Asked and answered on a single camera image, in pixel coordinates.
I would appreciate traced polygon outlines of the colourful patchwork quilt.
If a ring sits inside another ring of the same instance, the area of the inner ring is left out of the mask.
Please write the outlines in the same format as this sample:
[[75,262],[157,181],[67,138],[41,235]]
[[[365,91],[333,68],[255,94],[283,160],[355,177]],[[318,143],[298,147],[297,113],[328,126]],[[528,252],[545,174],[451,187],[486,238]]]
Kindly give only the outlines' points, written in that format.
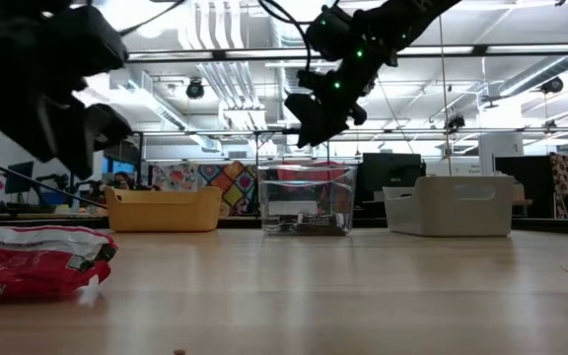
[[255,216],[257,201],[257,173],[255,165],[233,161],[227,165],[200,165],[198,173],[202,186],[222,190],[219,218]]

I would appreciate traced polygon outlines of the black partition panel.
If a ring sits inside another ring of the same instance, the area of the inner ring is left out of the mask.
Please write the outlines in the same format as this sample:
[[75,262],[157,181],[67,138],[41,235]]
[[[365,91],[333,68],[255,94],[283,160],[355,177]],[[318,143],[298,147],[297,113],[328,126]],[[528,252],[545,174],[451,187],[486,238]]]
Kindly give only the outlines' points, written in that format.
[[523,186],[525,199],[532,201],[527,217],[553,218],[554,180],[548,156],[498,157],[495,168]]

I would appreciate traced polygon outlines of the small black monitor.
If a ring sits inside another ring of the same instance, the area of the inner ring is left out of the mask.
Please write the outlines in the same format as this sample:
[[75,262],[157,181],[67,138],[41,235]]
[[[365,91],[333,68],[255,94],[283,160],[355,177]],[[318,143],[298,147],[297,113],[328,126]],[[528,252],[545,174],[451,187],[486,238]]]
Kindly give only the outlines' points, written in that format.
[[33,176],[34,163],[32,161],[11,165],[8,167],[11,174],[6,174],[4,191],[6,194],[29,192],[33,186],[30,178]]

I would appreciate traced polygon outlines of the clear plastic bin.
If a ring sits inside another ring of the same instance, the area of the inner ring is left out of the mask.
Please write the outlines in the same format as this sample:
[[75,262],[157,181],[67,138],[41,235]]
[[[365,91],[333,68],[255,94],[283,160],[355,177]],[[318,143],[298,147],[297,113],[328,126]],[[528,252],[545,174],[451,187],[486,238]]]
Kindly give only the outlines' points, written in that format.
[[261,227],[331,221],[352,230],[355,166],[263,165],[257,172]]

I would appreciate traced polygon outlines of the yellow plastic bin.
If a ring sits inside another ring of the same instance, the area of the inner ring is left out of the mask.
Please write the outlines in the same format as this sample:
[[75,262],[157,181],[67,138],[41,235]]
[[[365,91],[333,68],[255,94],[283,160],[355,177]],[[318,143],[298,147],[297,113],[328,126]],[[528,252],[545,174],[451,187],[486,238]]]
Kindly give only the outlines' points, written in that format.
[[209,232],[219,220],[222,190],[105,189],[109,227],[115,232]]

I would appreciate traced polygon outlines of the dark wall screen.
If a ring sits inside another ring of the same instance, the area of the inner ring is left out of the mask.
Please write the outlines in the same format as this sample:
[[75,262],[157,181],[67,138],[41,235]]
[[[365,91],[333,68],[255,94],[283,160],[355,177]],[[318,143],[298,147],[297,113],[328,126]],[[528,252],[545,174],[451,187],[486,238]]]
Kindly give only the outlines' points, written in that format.
[[103,173],[134,174],[139,162],[139,148],[131,142],[121,142],[104,150]]

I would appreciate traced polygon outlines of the black background rig frame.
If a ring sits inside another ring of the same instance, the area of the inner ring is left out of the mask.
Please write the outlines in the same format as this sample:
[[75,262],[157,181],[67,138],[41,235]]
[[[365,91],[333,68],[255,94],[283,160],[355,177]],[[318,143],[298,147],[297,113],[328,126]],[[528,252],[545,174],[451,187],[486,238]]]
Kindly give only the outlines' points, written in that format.
[[326,165],[327,162],[311,159],[308,155],[290,156],[278,160],[273,151],[275,146],[270,139],[271,132],[266,131],[216,131],[205,130],[198,133],[190,132],[186,136],[194,140],[203,156],[197,157],[174,157],[148,159],[146,154],[140,151],[140,159],[147,165],[146,175],[138,179],[130,175],[136,182],[135,190],[159,191],[152,182],[154,166],[177,165],[192,163],[200,165],[227,165],[233,161],[239,161],[244,165],[255,165],[258,168],[263,165]]

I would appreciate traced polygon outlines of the light grey plastic bin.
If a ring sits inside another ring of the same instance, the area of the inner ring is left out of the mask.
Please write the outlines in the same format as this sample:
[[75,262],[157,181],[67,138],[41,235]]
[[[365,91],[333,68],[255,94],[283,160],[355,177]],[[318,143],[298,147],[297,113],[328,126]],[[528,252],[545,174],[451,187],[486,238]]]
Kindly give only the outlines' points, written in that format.
[[419,237],[506,237],[514,183],[512,177],[420,177],[412,187],[385,187],[388,227]]

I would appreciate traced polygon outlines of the floral print cloth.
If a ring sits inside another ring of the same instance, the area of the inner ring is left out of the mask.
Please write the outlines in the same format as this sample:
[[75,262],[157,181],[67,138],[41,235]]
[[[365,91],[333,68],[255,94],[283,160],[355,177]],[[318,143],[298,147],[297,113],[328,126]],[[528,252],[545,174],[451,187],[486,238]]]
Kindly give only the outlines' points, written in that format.
[[154,166],[152,182],[166,191],[196,191],[201,186],[198,166],[192,163]]

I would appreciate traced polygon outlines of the black overhead light bar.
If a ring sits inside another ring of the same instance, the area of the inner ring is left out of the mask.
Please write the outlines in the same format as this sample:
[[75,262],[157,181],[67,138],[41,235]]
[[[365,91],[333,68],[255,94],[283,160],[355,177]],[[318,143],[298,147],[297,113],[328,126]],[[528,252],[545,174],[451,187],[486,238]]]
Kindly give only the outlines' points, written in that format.
[[[551,56],[568,55],[568,43],[512,43],[446,45],[449,57]],[[141,50],[129,54],[128,63],[182,63],[209,61],[266,61],[285,57],[284,48]],[[411,46],[400,51],[401,58],[437,58],[441,48],[436,45]]]

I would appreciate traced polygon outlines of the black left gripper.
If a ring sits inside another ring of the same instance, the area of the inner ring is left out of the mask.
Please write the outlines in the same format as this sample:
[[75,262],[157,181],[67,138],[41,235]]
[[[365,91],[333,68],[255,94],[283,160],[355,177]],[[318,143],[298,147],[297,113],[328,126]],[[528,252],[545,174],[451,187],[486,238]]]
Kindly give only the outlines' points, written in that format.
[[91,4],[0,4],[0,113],[32,113],[30,154],[92,174],[93,135],[73,96],[88,77],[120,69],[129,53]]

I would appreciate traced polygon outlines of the thin grey hanging pole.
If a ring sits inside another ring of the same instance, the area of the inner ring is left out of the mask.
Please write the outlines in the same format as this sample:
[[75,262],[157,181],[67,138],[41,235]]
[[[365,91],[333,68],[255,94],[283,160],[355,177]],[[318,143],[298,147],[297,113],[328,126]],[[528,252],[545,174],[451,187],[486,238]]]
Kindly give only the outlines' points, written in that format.
[[446,49],[444,43],[444,28],[443,28],[443,16],[440,15],[438,18],[438,28],[439,28],[439,40],[440,40],[440,59],[441,59],[441,75],[443,83],[443,107],[442,112],[444,114],[444,135],[445,135],[445,146],[444,146],[444,159],[447,162],[449,177],[453,175],[452,167],[452,153],[450,144],[450,125],[449,125],[449,109],[448,109],[448,99],[447,99],[447,75],[446,75]]

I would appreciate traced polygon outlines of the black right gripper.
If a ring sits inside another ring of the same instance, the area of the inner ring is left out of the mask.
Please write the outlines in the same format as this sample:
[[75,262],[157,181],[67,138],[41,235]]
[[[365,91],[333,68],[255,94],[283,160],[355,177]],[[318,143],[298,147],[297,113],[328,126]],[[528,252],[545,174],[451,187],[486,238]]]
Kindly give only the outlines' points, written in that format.
[[372,54],[354,53],[344,58],[336,70],[319,76],[309,95],[291,94],[284,105],[300,121],[298,147],[315,147],[348,129],[346,119],[362,125],[367,113],[357,103],[369,93],[369,85],[378,73],[378,58]]

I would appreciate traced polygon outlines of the silver ventilation duct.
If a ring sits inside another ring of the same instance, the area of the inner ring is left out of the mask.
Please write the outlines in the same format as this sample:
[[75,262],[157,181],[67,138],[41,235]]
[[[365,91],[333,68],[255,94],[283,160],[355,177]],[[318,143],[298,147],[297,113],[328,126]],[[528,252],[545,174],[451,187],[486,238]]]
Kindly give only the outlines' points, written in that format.
[[[274,0],[286,12],[293,16],[300,23],[303,32],[307,25],[304,22],[312,21],[320,12],[324,5],[324,0]],[[285,24],[273,17],[269,19],[271,27],[272,45],[284,48],[285,57],[277,59],[272,63],[272,67],[278,72],[279,84],[282,87],[283,95],[308,94],[309,89],[299,86],[299,71],[306,67],[306,49],[300,32],[294,25]]]

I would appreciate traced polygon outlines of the black aluminium table frame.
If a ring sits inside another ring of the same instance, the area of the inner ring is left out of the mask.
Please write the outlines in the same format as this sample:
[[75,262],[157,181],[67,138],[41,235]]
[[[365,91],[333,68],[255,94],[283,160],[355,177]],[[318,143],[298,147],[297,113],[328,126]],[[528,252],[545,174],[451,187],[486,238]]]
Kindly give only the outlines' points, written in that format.
[[[67,217],[55,219],[37,219],[32,215],[30,219],[0,218],[0,226],[31,227],[40,225],[83,226],[91,229],[108,229],[108,217]],[[255,218],[224,219],[218,222],[221,229],[260,229],[261,221]],[[535,219],[513,218],[513,230],[543,231],[547,233],[568,234],[568,220],[564,219]]]

